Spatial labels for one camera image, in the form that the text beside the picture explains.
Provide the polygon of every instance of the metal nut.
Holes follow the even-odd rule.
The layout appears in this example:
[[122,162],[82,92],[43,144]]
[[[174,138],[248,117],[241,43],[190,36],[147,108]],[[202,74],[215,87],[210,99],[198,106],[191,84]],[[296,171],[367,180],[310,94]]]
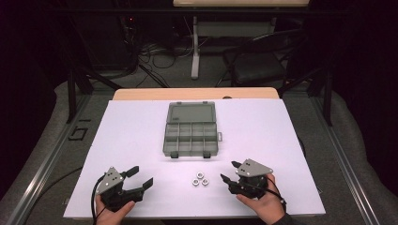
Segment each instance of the metal nut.
[[198,179],[203,179],[203,177],[205,177],[205,175],[202,172],[199,172],[199,173],[196,174],[196,177]]
[[207,179],[203,179],[202,180],[202,185],[207,186],[208,185],[208,180]]
[[198,180],[198,179],[194,179],[194,180],[192,181],[192,184],[193,184],[194,186],[198,186],[198,185],[199,185],[199,180]]

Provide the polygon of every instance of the chair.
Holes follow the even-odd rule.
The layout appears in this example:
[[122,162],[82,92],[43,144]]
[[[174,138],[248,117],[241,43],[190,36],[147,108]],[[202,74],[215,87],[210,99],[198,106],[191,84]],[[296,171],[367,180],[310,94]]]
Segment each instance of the chair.
[[283,61],[288,60],[306,39],[301,29],[281,31],[255,37],[238,47],[224,50],[222,59],[226,71],[216,87],[226,81],[228,73],[231,86],[257,86],[275,81],[282,81],[284,85],[286,69]]

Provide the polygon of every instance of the black cable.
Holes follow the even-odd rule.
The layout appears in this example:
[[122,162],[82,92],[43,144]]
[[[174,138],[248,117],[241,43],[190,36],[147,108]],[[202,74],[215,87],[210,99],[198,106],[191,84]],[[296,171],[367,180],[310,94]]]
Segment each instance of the black cable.
[[263,190],[265,193],[264,193],[263,195],[259,196],[258,199],[261,199],[264,195],[267,194],[267,192],[269,192],[269,193],[275,195],[275,196],[281,201],[283,210],[284,210],[284,212],[286,212],[286,201],[285,201],[284,198],[282,197],[281,192],[278,190],[278,187],[276,187],[275,182],[273,182],[273,181],[272,181],[271,179],[269,179],[268,177],[267,177],[267,180],[269,180],[269,181],[273,184],[273,186],[276,188],[276,191],[277,191],[277,192],[275,192],[275,191],[273,191],[273,190],[271,190],[271,189],[268,189],[268,188],[263,189],[263,188],[261,188],[261,187],[253,186],[253,185],[247,184],[247,183],[245,183],[245,186],[250,187],[250,188],[255,188],[255,189]]
[[170,87],[169,85],[163,83],[159,78],[157,78],[155,75],[153,75],[153,73],[151,71],[149,71],[147,68],[145,68],[143,65],[138,65],[138,67],[140,67],[140,69],[142,69],[146,74],[148,74],[156,83],[158,83],[158,85],[160,85],[161,87],[167,88]]
[[96,219],[98,219],[100,217],[100,215],[102,214],[103,211],[105,211],[106,206],[102,208],[101,211],[99,211],[99,214],[96,216]]
[[143,80],[140,81],[137,85],[135,85],[135,88],[137,88],[139,85],[141,85],[141,84],[146,80],[146,78],[147,78],[148,76],[149,76],[149,75],[146,74],[146,76],[143,78]]
[[172,62],[170,65],[168,65],[168,66],[165,66],[165,67],[157,66],[156,63],[155,63],[155,56],[152,57],[152,64],[153,64],[153,66],[154,66],[155,68],[170,68],[170,67],[172,67],[172,66],[175,64],[175,62],[176,62],[176,55],[173,53],[172,56],[173,56],[173,62]]
[[189,54],[191,53],[191,50],[188,52],[188,54],[186,54],[186,52],[187,52],[187,50],[189,49],[190,45],[191,45],[191,43],[187,43],[187,44],[185,45],[184,51],[182,51],[181,53],[176,53],[176,57],[184,57],[184,56],[189,55]]
[[55,181],[53,181],[49,186],[47,186],[44,190],[41,191],[41,193],[38,195],[38,197],[36,198],[35,202],[33,203],[32,207],[30,208],[29,212],[26,215],[26,218],[23,222],[23,225],[26,224],[27,220],[29,219],[30,214],[32,213],[33,209],[35,208],[36,204],[38,204],[38,201],[41,199],[41,197],[43,197],[43,195],[50,189],[52,188],[54,185],[56,185],[58,182],[60,182],[61,180],[65,179],[66,177],[70,176],[73,173],[76,173],[78,171],[80,171],[83,167],[79,167],[71,172],[68,172],[67,174],[59,177],[58,179],[56,179]]
[[91,194],[91,215],[93,216],[93,225],[97,224],[97,218],[100,215],[100,213],[98,214],[98,216],[96,216],[96,210],[94,208],[94,198],[96,197],[96,190],[97,190],[97,186],[100,184],[100,182],[103,180],[103,177],[105,176],[105,174],[99,178],[99,180],[97,181],[97,183],[94,185],[93,188],[93,192]]
[[150,62],[150,55],[140,54],[140,55],[138,56],[138,58],[139,58],[143,63],[148,64],[148,63]]
[[166,86],[167,86],[167,87],[170,87],[169,83],[167,83],[167,81],[166,81],[158,72],[152,70],[152,73],[155,73],[156,75],[160,76],[161,79],[162,79],[162,80],[164,81],[164,83],[166,84]]
[[[108,80],[114,80],[114,79],[127,77],[127,76],[133,74],[136,70],[137,70],[137,68],[128,67],[124,71],[122,71],[121,73],[118,73],[118,74],[115,74],[115,75],[108,75],[108,76],[101,75],[101,76],[106,78],[106,79],[108,79]],[[89,74],[87,74],[86,76],[87,76],[88,79],[96,80],[96,81],[98,80],[98,79],[90,76]]]

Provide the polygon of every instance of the hand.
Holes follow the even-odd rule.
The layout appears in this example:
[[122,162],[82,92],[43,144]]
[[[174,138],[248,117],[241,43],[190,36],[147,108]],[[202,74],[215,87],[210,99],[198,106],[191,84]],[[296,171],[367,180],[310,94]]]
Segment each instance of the hand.
[[[275,176],[268,174],[267,177],[275,183]],[[268,189],[278,193],[277,188],[268,180]],[[249,199],[241,194],[237,199],[249,206],[267,224],[273,224],[284,216],[284,210],[278,197],[271,193],[266,193],[261,199]]]
[[124,216],[134,207],[134,205],[135,202],[133,201],[128,202],[117,212],[114,213],[111,210],[105,208],[105,204],[100,200],[100,195],[97,195],[96,196],[97,224],[98,225],[120,224]]

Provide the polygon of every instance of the white tabletop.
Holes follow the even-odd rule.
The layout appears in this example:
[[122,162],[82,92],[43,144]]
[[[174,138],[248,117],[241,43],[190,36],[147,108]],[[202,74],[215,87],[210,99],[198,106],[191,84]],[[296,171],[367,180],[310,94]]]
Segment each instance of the white tabletop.
[[[325,214],[281,99],[208,100],[215,102],[218,131],[223,136],[219,154],[209,159],[164,156],[164,130],[172,101],[110,101],[64,217],[91,218],[93,186],[111,166],[120,173],[140,167],[140,172],[125,180],[124,189],[140,187],[154,178],[153,187],[128,218],[254,217],[220,177],[223,173],[238,180],[231,161],[246,158],[273,169],[289,214]],[[198,172],[209,180],[206,187],[192,185]]]

